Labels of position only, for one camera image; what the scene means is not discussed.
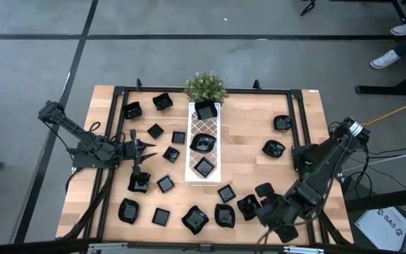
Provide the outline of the black desk base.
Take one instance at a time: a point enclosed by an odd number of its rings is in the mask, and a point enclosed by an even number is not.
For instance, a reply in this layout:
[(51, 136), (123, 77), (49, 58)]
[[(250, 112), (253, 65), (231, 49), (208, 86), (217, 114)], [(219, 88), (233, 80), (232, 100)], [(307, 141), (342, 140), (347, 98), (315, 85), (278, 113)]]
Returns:
[(363, 95), (399, 95), (406, 96), (406, 79), (395, 86), (368, 86), (357, 85), (355, 92)]

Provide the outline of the black desk foot bar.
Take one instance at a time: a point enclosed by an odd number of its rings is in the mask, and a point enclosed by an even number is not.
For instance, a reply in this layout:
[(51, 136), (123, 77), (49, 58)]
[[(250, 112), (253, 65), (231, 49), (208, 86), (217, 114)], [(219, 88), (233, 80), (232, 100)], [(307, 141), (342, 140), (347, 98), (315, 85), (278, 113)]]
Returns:
[(406, 190), (345, 201), (345, 207), (348, 212), (375, 210), (403, 205), (406, 205)]

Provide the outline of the green potted plant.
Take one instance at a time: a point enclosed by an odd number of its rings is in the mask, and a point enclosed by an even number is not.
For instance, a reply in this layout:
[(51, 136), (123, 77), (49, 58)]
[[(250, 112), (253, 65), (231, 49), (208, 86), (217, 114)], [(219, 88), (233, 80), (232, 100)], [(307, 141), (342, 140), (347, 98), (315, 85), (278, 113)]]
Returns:
[(184, 93), (189, 102), (212, 100), (220, 104), (229, 97), (224, 80), (213, 71), (196, 73), (186, 80)]

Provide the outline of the silver bracket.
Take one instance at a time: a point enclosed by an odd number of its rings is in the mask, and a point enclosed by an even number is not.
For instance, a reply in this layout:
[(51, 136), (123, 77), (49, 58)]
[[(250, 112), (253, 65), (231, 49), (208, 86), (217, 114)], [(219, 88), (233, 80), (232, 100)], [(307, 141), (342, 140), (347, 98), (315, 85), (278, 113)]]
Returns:
[(323, 249), (298, 247), (298, 246), (285, 246), (283, 248), (285, 254), (325, 254)]
[(122, 247), (122, 243), (92, 243), (88, 245), (86, 254), (102, 254), (103, 250), (114, 250)]

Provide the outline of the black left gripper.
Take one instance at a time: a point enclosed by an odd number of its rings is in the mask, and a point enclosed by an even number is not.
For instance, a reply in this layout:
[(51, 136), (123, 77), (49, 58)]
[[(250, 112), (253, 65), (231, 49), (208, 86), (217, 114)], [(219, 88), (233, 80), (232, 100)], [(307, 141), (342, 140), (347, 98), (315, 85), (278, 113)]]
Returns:
[(146, 148), (146, 147), (155, 147), (154, 144), (144, 143), (140, 139), (137, 138), (137, 133), (135, 129), (130, 130), (130, 137), (131, 141), (129, 143), (125, 143), (123, 148), (123, 158), (124, 160), (132, 160), (133, 161), (133, 174), (135, 176), (139, 176), (141, 174), (140, 165), (143, 161), (149, 159), (156, 155), (155, 153), (147, 154), (147, 155), (140, 155), (137, 151), (137, 147)]

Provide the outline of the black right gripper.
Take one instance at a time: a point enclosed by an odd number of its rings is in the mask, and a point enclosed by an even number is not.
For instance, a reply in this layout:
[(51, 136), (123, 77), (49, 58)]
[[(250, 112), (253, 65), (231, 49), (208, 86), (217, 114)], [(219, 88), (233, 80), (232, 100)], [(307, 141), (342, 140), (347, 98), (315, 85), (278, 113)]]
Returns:
[(260, 208), (255, 214), (263, 226), (275, 232), (282, 243), (288, 243), (299, 236), (294, 225), (297, 218), (297, 210), (285, 199), (292, 193), (297, 185), (295, 182), (285, 195), (275, 193), (270, 183), (263, 183), (255, 188), (256, 194), (263, 198)]

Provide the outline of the deep black square bowl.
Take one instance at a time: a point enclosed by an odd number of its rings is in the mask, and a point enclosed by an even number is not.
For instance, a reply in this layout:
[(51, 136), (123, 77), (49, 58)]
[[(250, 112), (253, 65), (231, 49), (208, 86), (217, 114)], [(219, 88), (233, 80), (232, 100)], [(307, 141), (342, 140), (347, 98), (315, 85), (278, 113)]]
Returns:
[(162, 111), (173, 106), (173, 100), (170, 98), (167, 92), (153, 97), (152, 101), (158, 111)]
[(132, 102), (122, 107), (125, 119), (135, 119), (142, 115), (142, 108), (139, 102)]
[(195, 103), (195, 112), (198, 120), (206, 120), (218, 116), (215, 102), (213, 100), (205, 100)]

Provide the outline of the small black rounded bowl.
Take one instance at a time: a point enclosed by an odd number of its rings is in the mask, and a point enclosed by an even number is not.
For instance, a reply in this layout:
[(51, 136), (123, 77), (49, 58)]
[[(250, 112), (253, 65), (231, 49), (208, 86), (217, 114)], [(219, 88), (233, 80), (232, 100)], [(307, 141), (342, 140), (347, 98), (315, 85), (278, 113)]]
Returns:
[(288, 131), (292, 128), (292, 119), (288, 115), (278, 115), (273, 119), (273, 128), (276, 131)]

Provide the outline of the black oval wavy plate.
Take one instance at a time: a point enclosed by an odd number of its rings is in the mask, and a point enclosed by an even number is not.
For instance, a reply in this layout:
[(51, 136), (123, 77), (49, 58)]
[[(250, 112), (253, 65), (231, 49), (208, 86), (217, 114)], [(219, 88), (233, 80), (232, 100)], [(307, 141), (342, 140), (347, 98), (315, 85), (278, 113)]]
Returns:
[(233, 228), (235, 226), (235, 212), (230, 205), (216, 204), (214, 219), (220, 227)]
[(124, 198), (118, 209), (118, 218), (125, 223), (134, 224), (139, 214), (139, 204)]
[(206, 154), (213, 150), (216, 141), (217, 139), (212, 135), (198, 133), (193, 137), (190, 149), (198, 153)]

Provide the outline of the white printed paper sheet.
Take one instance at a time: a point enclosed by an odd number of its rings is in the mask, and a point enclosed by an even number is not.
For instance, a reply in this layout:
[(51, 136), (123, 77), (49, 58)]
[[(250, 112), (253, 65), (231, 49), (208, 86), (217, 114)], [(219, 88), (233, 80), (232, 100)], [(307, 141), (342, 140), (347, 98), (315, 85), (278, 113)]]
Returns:
[(367, 210), (355, 226), (378, 248), (398, 251), (406, 233), (406, 218), (395, 208)]

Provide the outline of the white lattice rack shelf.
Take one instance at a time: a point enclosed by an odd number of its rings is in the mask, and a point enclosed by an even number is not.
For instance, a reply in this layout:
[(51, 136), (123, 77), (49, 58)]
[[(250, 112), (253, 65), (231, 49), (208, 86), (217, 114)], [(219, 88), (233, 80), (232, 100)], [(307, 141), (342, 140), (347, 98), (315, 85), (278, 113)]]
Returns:
[[(185, 180), (190, 184), (209, 184), (215, 185), (221, 182), (221, 105), (215, 103), (218, 116), (206, 120), (198, 120), (195, 112), (195, 103), (190, 102), (188, 107), (188, 123), (186, 137), (186, 156), (185, 156)], [(202, 154), (190, 149), (192, 139), (198, 133), (206, 133), (214, 136), (217, 141), (213, 150), (209, 153)], [(206, 157), (215, 168), (207, 178), (201, 176), (193, 167)]]

